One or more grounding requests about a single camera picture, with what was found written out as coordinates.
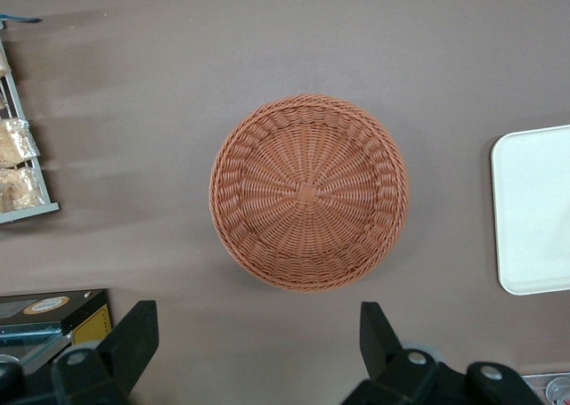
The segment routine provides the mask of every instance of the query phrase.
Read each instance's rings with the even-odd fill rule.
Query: basket center
[[[312,184],[301,184],[297,200],[301,203],[310,203],[316,200],[317,188]]]

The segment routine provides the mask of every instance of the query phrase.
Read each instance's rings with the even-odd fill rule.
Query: yellow label
[[[72,344],[102,340],[110,332],[110,319],[107,304],[84,320],[73,330]]]

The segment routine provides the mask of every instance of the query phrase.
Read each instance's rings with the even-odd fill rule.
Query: plastic tray
[[[570,289],[570,126],[493,147],[499,281],[522,296]]]

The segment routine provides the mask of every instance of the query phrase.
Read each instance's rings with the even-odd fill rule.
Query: woven basket
[[[394,141],[349,102],[303,94],[265,104],[226,139],[210,211],[247,271],[276,287],[353,282],[394,245],[408,179]]]

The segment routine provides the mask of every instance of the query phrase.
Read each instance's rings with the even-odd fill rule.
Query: packaged food
[[[2,51],[0,51],[0,77],[4,77],[6,74],[10,73],[12,69],[8,65],[8,60]]]
[[[7,210],[45,204],[36,174],[31,167],[0,170],[0,190],[4,190],[3,206]]]
[[[0,168],[13,167],[39,156],[29,124],[20,118],[0,120]]]

